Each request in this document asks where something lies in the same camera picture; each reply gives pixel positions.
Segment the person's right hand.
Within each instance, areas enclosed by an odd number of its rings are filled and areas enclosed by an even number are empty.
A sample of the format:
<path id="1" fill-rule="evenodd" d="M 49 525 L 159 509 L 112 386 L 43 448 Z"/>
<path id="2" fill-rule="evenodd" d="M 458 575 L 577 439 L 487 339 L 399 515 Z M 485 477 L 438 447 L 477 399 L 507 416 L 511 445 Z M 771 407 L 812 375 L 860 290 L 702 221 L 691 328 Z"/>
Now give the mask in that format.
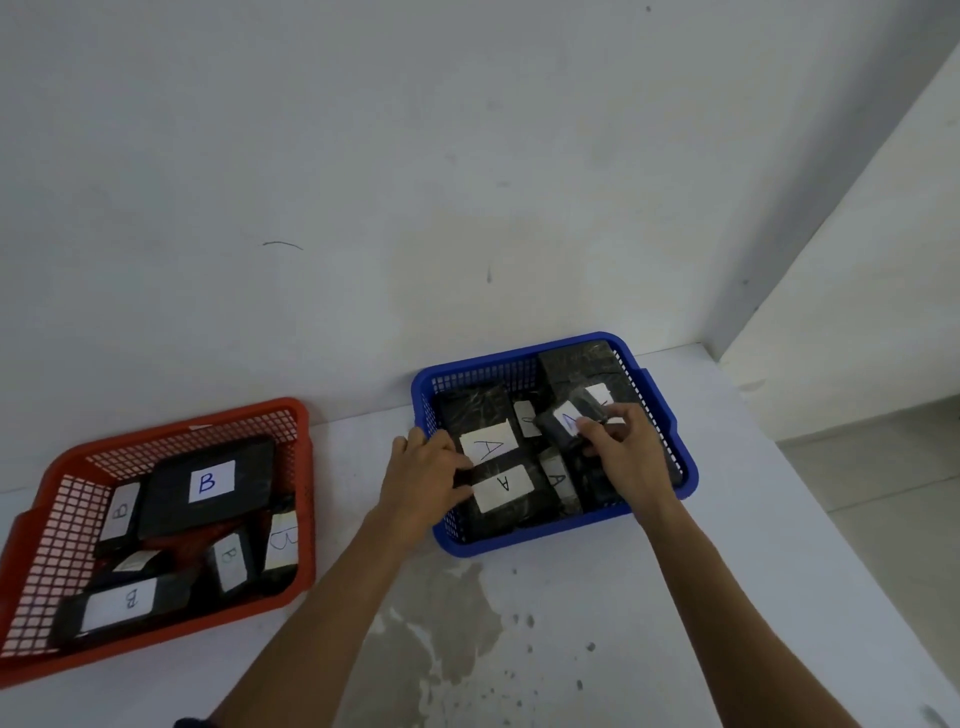
<path id="1" fill-rule="evenodd" d="M 600 424 L 581 418 L 578 427 L 583 437 L 614 438 L 614 460 L 601 462 L 602 468 L 637 522 L 649 529 L 678 505 L 662 441 L 641 405 L 614 403 L 606 412 L 623 422 Z"/>

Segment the person's left hand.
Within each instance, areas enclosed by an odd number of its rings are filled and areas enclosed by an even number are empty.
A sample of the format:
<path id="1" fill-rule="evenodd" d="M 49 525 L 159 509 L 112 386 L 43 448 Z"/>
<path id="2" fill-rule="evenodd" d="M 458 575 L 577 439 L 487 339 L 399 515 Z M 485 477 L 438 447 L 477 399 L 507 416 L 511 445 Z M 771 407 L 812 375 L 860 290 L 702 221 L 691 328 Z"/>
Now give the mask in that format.
<path id="1" fill-rule="evenodd" d="M 410 547 L 451 509 L 474 496 L 471 485 L 456 485 L 460 471 L 474 467 L 456 449 L 448 431 L 437 430 L 426 442 L 392 455 L 374 513 L 396 545 Z"/>

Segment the small black packet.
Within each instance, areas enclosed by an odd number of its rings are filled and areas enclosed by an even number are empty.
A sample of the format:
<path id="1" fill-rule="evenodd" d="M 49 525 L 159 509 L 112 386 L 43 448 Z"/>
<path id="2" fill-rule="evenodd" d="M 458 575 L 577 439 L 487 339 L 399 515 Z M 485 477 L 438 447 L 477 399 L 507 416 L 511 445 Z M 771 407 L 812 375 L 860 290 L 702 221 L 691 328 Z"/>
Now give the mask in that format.
<path id="1" fill-rule="evenodd" d="M 570 452 L 586 443 L 578 426 L 579 420 L 584 418 L 604 425 L 609 414 L 605 405 L 587 387 L 580 385 L 536 415 L 534 423 L 554 447 L 561 452 Z"/>

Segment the person's right forearm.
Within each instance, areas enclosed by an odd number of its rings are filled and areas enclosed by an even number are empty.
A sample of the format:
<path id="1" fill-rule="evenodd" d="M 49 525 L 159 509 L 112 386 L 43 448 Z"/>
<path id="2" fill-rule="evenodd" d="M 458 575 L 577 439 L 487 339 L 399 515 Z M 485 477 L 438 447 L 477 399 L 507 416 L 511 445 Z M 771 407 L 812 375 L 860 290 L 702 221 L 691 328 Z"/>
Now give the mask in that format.
<path id="1" fill-rule="evenodd" d="M 673 491 L 629 504 L 723 728 L 863 728 L 771 628 Z"/>

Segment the person's left forearm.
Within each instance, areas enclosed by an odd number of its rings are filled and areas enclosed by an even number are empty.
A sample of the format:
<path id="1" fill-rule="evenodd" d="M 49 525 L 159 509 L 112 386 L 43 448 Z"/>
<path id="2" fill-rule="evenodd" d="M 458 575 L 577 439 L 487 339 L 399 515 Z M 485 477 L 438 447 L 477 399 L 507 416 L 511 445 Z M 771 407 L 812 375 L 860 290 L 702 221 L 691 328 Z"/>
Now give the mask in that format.
<path id="1" fill-rule="evenodd" d="M 209 717 L 213 728 L 331 728 L 402 563 L 449 506 L 377 504 Z"/>

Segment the blue plastic mesh basket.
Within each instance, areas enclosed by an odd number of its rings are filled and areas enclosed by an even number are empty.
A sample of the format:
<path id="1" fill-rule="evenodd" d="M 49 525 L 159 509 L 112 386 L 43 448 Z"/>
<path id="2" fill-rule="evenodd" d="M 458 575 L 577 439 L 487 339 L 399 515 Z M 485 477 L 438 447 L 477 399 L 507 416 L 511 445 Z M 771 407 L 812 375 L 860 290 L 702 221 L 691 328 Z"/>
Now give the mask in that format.
<path id="1" fill-rule="evenodd" d="M 630 394 L 643 408 L 657 431 L 674 493 L 680 500 L 688 498 L 696 491 L 700 476 L 689 449 L 678 434 L 677 418 L 649 371 L 640 367 L 629 346 L 616 334 L 606 331 L 594 331 L 427 367 L 416 374 L 411 384 L 414 422 L 428 434 L 436 431 L 442 417 L 434 402 L 439 394 L 457 388 L 503 383 L 511 393 L 531 392 L 534 386 L 547 381 L 546 375 L 537 371 L 539 355 L 554 354 L 562 350 L 572 352 L 577 347 L 602 342 L 609 346 L 616 360 L 616 370 L 628 382 Z M 628 505 L 622 498 L 618 498 L 609 504 L 588 507 L 582 515 L 566 516 L 543 525 L 518 528 L 502 536 L 468 542 L 464 518 L 451 511 L 433 527 L 433 535 L 445 552 L 465 559 L 602 523 L 628 513 Z"/>

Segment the pile of black labelled packets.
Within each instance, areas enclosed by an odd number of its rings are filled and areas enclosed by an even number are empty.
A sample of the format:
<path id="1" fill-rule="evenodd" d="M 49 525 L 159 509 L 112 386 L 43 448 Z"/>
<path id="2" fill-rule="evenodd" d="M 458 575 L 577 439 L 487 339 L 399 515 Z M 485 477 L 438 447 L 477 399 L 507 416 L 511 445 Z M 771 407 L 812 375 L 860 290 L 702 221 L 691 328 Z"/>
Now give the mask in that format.
<path id="1" fill-rule="evenodd" d="M 582 447 L 558 450 L 535 424 L 580 385 L 602 405 L 639 405 L 610 347 L 602 342 L 542 353 L 536 362 L 547 380 L 531 392 L 512 393 L 497 382 L 445 391 L 434 401 L 441 417 L 435 431 L 447 431 L 458 450 L 473 450 L 476 467 L 460 472 L 458 482 L 473 481 L 474 498 L 451 510 L 463 517 L 469 543 L 624 502 L 599 459 L 585 458 Z"/>
<path id="2" fill-rule="evenodd" d="M 60 602 L 48 646 L 86 650 L 286 590 L 299 521 L 279 448 L 257 435 L 157 462 L 140 494 L 136 549 Z"/>

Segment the orange plastic mesh basket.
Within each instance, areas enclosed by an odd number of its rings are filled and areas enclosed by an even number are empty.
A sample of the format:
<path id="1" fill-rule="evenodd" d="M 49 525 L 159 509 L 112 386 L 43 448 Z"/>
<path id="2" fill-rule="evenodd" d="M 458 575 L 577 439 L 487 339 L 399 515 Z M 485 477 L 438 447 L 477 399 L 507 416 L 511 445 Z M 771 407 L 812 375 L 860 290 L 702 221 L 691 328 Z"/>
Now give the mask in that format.
<path id="1" fill-rule="evenodd" d="M 78 651 L 48 645 L 61 602 L 137 548 L 141 492 L 158 462 L 269 435 L 281 482 L 295 493 L 298 570 L 281 593 Z M 74 446 L 44 471 L 32 508 L 17 516 L 0 556 L 0 686 L 16 685 L 279 609 L 316 573 L 313 443 L 306 405 L 270 399 Z"/>

